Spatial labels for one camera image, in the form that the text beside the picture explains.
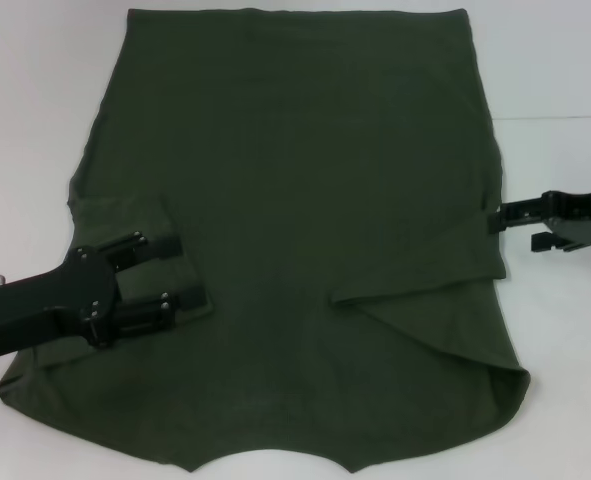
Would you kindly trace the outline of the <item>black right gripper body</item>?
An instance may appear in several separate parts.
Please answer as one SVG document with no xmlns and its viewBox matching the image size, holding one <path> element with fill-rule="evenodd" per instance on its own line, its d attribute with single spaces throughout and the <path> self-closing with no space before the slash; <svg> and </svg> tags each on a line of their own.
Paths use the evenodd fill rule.
<svg viewBox="0 0 591 480">
<path fill-rule="evenodd" d="M 591 246 L 591 193 L 548 193 L 545 225 L 564 240 Z"/>
</svg>

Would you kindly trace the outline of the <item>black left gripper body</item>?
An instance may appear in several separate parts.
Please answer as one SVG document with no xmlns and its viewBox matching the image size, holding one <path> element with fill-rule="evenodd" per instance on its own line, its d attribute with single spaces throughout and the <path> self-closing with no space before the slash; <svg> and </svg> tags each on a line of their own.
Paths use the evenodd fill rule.
<svg viewBox="0 0 591 480">
<path fill-rule="evenodd" d="M 72 250 L 55 269 L 0 286 L 0 353 L 75 336 L 106 342 L 116 297 L 112 264 L 90 247 Z"/>
</svg>

